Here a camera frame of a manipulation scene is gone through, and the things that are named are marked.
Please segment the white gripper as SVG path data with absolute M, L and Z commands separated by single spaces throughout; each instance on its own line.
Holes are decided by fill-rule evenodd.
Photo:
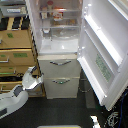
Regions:
M 40 76 L 38 79 L 33 78 L 31 74 L 37 69 L 37 66 L 29 67 L 28 72 L 30 74 L 25 74 L 23 76 L 22 85 L 25 90 L 32 90 L 35 87 L 42 85 L 43 83 L 43 75 Z

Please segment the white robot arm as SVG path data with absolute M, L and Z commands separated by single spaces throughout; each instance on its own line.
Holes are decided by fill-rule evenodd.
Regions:
M 28 92 L 43 83 L 43 75 L 34 78 L 36 66 L 29 67 L 22 78 L 22 84 L 16 85 L 10 92 L 0 94 L 0 119 L 20 109 L 28 100 Z

